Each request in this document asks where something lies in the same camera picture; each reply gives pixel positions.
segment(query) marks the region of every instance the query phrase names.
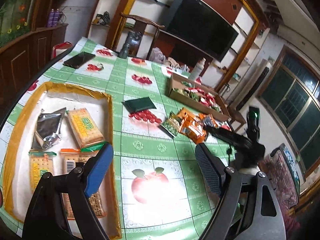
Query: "smartphone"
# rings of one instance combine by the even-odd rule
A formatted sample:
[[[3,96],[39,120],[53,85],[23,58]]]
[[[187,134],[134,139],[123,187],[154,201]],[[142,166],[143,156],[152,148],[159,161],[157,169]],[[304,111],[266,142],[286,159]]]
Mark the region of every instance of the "smartphone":
[[[90,59],[93,59],[96,55],[88,52],[80,52],[78,55],[66,60],[63,65],[71,68],[78,69],[84,63],[88,62]]]

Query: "green mural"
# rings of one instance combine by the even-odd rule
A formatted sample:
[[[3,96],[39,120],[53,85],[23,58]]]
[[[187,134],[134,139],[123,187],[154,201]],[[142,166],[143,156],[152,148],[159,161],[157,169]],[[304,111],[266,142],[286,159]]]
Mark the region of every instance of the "green mural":
[[[0,8],[0,47],[30,31],[34,0],[6,0]]]

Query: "television frame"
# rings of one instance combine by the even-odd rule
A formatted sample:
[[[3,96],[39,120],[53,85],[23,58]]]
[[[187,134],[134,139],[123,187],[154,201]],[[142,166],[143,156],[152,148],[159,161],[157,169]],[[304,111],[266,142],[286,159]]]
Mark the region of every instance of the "television frame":
[[[167,13],[166,18],[165,18],[164,21],[162,22],[162,25],[165,26],[164,29],[163,29],[164,31],[168,32],[167,29],[168,29],[170,23],[172,22],[173,18],[175,17],[175,14],[176,14],[178,8],[180,7],[182,1],[183,1],[183,0],[174,0],[174,1],[173,1],[172,5],[170,6],[170,10],[169,10],[169,12]],[[199,0],[199,1],[201,1],[201,2],[204,3],[206,6],[208,6],[209,8],[211,8],[211,9],[212,9],[215,13],[217,13],[227,24],[229,24],[229,25],[233,28],[233,26],[232,26],[224,17],[222,17],[221,14],[219,14],[219,13],[218,13],[215,9],[213,9],[210,5],[208,5],[208,4],[207,4],[206,2],[204,2],[203,0]],[[214,54],[209,53],[209,52],[207,52],[206,50],[199,48],[198,46],[195,46],[195,45],[194,45],[194,46],[195,46],[196,48],[198,48],[199,50],[204,51],[205,53],[211,55],[211,57],[213,57],[215,60],[221,62],[222,59],[223,59],[223,58],[225,57],[225,55],[227,54],[228,50],[231,48],[231,45],[233,44],[233,42],[235,41],[235,39],[237,38],[238,35],[239,35],[239,33],[235,30],[235,34],[234,34],[233,37],[230,39],[228,45],[226,46],[226,48],[224,49],[224,51],[223,51],[220,55],[218,55],[218,54],[216,54],[216,53],[214,53]]]

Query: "window frame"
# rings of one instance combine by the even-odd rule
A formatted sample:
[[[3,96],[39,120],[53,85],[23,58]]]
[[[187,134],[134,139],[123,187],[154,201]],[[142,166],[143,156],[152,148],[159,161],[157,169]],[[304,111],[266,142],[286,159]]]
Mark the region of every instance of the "window frame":
[[[317,84],[314,88],[313,91],[310,91],[307,86],[302,82],[302,80],[300,80],[291,70],[289,70],[285,65],[282,64],[282,61],[284,60],[285,55],[287,54],[291,54],[293,56],[295,56],[301,63],[303,63],[303,65],[309,70],[311,71],[316,78],[318,79]],[[289,74],[292,78],[293,78],[293,82],[291,84],[291,86],[289,87],[289,89],[287,90],[287,92],[285,93],[284,97],[281,99],[281,101],[278,103],[278,105],[276,106],[276,108],[273,110],[269,104],[261,97],[261,95],[263,94],[263,92],[265,91],[265,89],[268,87],[268,85],[270,84],[271,80],[273,79],[273,77],[275,76],[276,72],[279,70],[279,68],[282,68],[282,70],[284,70],[287,74]],[[267,81],[263,84],[263,86],[260,88],[260,90],[258,91],[258,100],[263,104],[263,106],[267,109],[267,111],[269,112],[269,114],[273,117],[273,119],[276,121],[276,123],[278,124],[278,126],[280,127],[280,129],[282,130],[283,134],[286,136],[287,140],[289,141],[291,147],[294,149],[294,154],[295,157],[298,156],[299,152],[302,151],[307,145],[308,143],[312,140],[312,138],[315,136],[315,134],[320,130],[320,125],[317,127],[317,129],[314,131],[314,133],[312,134],[312,136],[309,138],[309,140],[304,144],[304,146],[301,149],[298,149],[298,147],[296,146],[295,142],[293,141],[291,135],[290,135],[290,131],[292,130],[292,128],[297,124],[297,122],[300,120],[300,118],[303,116],[303,114],[305,113],[305,111],[308,109],[309,105],[311,104],[311,102],[314,102],[316,107],[318,108],[318,110],[320,111],[320,102],[317,100],[317,98],[314,96],[316,89],[318,86],[320,86],[320,75],[315,71],[315,69],[310,66],[310,64],[308,62],[306,62],[300,55],[298,55],[295,51],[293,51],[292,49],[290,49],[287,46],[283,46],[276,62],[273,65],[273,70],[270,74],[270,76],[268,77]],[[276,110],[278,109],[278,107],[281,105],[281,103],[285,100],[286,96],[288,95],[289,91],[292,89],[293,85],[295,83],[298,83],[303,90],[309,95],[309,98],[307,100],[307,102],[305,103],[302,111],[298,114],[298,116],[295,118],[295,120],[290,124],[290,126],[288,128],[286,128],[284,126],[284,124],[281,122],[280,118],[277,116],[276,114]],[[306,169],[305,165],[303,163],[302,158],[300,158],[300,161],[298,162],[299,166],[301,168],[301,170],[303,171],[303,174],[306,177],[308,177],[319,165],[320,165],[320,155],[318,157],[318,159],[315,161],[315,163],[309,168]]]

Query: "cardboard box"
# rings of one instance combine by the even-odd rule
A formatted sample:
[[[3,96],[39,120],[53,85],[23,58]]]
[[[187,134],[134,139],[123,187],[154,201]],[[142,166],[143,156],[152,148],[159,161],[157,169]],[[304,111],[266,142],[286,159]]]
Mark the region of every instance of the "cardboard box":
[[[177,88],[177,89],[187,88],[187,86],[183,85],[181,83],[181,81],[189,82],[191,84],[194,84],[196,88],[201,88],[205,92],[211,93],[215,97],[216,103],[221,107],[222,113],[219,113],[216,110],[209,108],[209,107],[193,100],[190,97],[187,97],[187,96],[184,96],[182,94],[175,92],[173,90],[173,88]],[[217,119],[218,121],[225,122],[230,118],[229,112],[228,112],[226,106],[224,105],[224,103],[218,93],[216,93],[211,88],[200,85],[197,82],[193,82],[185,77],[177,75],[176,73],[172,73],[172,75],[171,75],[169,97],[183,103],[186,106],[190,106],[190,107],[200,111],[201,113],[212,114],[214,119]]]

